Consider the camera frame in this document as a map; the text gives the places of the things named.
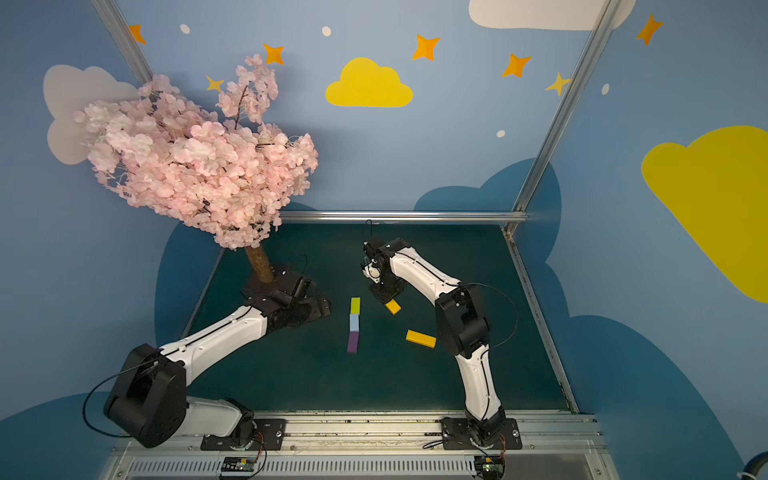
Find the purple block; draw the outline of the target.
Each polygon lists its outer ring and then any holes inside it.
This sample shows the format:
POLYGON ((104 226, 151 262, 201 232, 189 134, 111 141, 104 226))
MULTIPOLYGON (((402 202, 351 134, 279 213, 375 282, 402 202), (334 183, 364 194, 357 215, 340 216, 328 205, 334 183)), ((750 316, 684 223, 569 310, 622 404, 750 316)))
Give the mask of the purple block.
POLYGON ((347 352, 356 353, 358 351, 358 345, 359 345, 359 332, 358 331, 350 332, 348 336, 347 352))

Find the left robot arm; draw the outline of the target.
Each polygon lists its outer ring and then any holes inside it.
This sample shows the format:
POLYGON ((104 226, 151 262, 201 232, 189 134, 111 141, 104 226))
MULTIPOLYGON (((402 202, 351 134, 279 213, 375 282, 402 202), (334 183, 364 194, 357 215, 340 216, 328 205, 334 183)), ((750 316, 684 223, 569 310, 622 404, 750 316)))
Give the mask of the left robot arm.
POLYGON ((232 450, 251 449, 258 439, 251 409, 232 399, 191 397, 188 387, 245 345, 330 314, 331 303, 324 295, 252 296, 196 333, 157 348, 134 348, 116 375, 103 413, 146 448, 173 437, 203 436, 225 442, 232 450))

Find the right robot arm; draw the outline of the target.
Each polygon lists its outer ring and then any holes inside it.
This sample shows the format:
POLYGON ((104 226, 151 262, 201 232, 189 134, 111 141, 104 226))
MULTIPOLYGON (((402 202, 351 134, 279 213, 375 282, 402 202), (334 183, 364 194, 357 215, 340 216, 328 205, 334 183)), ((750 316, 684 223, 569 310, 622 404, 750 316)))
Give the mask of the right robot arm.
POLYGON ((407 241, 372 237, 363 243, 361 269, 370 291, 390 311, 410 285, 434 307, 438 340, 456 359, 465 391, 471 438, 488 445, 506 421, 489 361, 490 322, 479 286, 460 281, 426 261, 407 241))

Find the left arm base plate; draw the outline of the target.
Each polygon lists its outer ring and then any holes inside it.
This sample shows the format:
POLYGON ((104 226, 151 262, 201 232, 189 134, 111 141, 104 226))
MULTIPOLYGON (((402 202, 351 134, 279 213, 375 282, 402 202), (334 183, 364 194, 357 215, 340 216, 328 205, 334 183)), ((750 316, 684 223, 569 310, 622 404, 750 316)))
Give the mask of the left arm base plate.
POLYGON ((285 436, 285 419, 242 419, 234 430, 224 436, 205 435, 202 451, 278 451, 285 436))

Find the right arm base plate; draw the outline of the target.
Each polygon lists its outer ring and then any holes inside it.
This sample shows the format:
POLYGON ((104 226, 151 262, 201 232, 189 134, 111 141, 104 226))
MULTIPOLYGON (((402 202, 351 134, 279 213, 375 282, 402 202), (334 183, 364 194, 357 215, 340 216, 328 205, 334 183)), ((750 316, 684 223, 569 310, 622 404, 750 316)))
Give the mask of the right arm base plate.
POLYGON ((441 439, 446 450, 483 451, 521 450, 522 434, 513 418, 487 427, 467 418, 443 417, 439 421, 441 439))

